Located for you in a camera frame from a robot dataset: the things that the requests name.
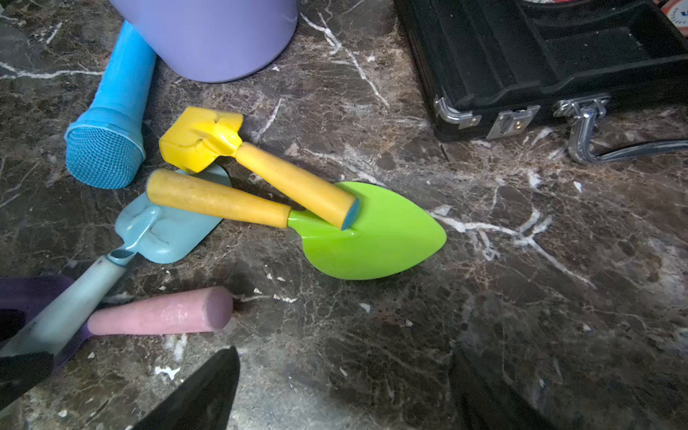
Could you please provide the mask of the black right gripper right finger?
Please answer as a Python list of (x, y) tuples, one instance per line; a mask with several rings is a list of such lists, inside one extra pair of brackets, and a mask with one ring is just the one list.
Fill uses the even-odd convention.
[(449, 384), (456, 429), (553, 429), (555, 426), (476, 356), (456, 347)]

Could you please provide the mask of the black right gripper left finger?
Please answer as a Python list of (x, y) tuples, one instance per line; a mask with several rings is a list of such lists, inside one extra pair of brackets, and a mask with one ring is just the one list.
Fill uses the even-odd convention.
[(225, 430), (239, 377), (237, 349), (221, 349), (134, 427)]

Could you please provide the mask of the purple toy scoop pink handle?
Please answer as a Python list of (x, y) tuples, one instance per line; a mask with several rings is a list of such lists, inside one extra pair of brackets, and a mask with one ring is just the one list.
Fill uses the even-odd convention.
[[(73, 284), (62, 276), (1, 279), (1, 342), (18, 333)], [(109, 335), (209, 333), (231, 319), (234, 297), (223, 287), (157, 296), (95, 311), (55, 358), (62, 367), (86, 340)]]

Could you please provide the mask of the light blue toy shovel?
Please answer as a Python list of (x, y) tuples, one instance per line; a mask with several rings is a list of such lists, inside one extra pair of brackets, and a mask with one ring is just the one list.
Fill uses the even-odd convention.
[(141, 255), (152, 263), (175, 263), (219, 224), (217, 217), (153, 204), (142, 193), (116, 219), (121, 247), (100, 256), (76, 281), (61, 275), (1, 280), (1, 355), (57, 355), (132, 259)]

